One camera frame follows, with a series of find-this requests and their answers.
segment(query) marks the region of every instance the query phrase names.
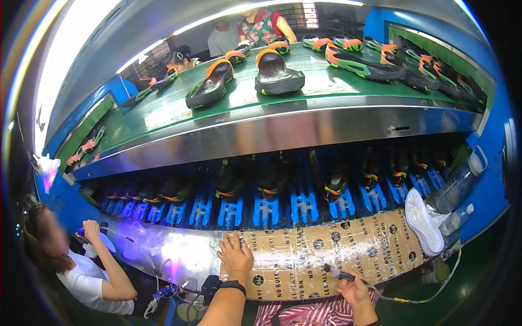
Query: right hand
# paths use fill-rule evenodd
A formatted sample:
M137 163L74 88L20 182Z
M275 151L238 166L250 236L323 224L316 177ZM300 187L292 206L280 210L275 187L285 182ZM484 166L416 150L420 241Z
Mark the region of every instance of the right hand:
M234 240L233 245L228 240L227 235L223 235L223 241L219 242L221 251L218 251L217 255L225 264L229 276L239 274L246 278L254 264L254 255L246 243L243 243L243 246L241 246L237 232L231 234L230 238Z
M100 239L100 225L94 220L84 221L85 239L90 243Z
M337 284L337 292L342 294L351 307L355 307L360 304L371 304L368 287L364 285L359 275L351 271L345 272L355 276L355 280L353 282L349 282L345 279L341 279Z

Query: large gray water bottle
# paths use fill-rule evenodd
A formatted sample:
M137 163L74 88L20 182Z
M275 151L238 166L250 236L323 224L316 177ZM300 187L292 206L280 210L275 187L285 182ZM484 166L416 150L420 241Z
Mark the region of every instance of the large gray water bottle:
M479 150L485 166L480 157L475 153ZM444 187L435 194L435 205L442 214L449 214L466 199L475 189L482 172L488 167L488 159L480 146L475 146L468 161L464 163L455 173L449 176Z

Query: cardboard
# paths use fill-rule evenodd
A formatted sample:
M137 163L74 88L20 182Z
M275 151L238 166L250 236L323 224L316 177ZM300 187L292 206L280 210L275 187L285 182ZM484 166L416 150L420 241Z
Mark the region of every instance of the cardboard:
M325 263L376 284L428 260L402 209L332 225L242 232L240 237L254 254L246 289L247 299L253 300L337 295L338 279L324 271ZM221 264L220 278L227 277Z

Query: floral apron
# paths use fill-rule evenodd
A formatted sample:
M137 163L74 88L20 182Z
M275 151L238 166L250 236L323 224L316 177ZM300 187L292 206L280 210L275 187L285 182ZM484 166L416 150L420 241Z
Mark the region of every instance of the floral apron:
M255 42L256 47L268 46L279 36L274 33L272 28L272 14L274 12L268 8L260 21L248 22L246 17L240 22L241 30L250 42Z

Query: bottle handle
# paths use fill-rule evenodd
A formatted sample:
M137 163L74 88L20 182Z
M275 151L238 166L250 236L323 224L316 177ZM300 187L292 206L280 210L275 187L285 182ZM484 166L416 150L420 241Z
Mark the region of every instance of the bottle handle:
M486 158L486 155L484 154L484 152L482 151L482 148L478 145L476 145L474 148L473 148L473 151L471 152L471 154L475 153L475 149L478 149L479 152L482 154L482 158L484 159L484 162L486 162L486 166L480 171L480 173L484 172L484 170L486 170L486 168L488 167L488 159Z

